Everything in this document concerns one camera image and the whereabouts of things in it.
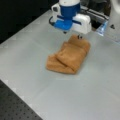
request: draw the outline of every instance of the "table surface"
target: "table surface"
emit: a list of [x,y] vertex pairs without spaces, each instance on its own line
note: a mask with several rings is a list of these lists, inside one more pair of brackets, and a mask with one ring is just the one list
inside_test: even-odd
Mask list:
[[76,75],[48,71],[48,55],[73,34],[48,24],[46,12],[0,46],[0,79],[44,120],[119,120],[120,45],[91,32]]

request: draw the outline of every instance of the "cloth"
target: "cloth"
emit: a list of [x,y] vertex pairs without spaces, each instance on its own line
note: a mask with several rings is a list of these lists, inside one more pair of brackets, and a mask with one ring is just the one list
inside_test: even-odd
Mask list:
[[89,50],[90,43],[87,40],[78,39],[76,35],[72,35],[57,53],[48,57],[46,68],[55,72],[75,74]]

